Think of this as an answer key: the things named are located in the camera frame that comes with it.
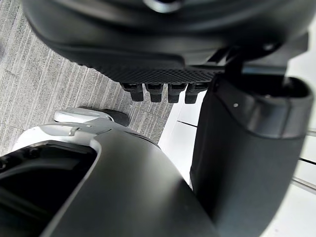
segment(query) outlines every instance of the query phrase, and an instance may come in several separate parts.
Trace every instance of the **silver metal part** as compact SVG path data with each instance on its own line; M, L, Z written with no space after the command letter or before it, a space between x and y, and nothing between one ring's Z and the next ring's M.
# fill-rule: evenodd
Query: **silver metal part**
M179 10L182 5L182 0L174 0L171 2L162 2L159 0L143 0L144 3L151 9L159 13L172 13Z
M56 110L54 120L56 122L88 122L94 119L103 118L110 121L114 119L107 113L89 110L84 108L67 108Z

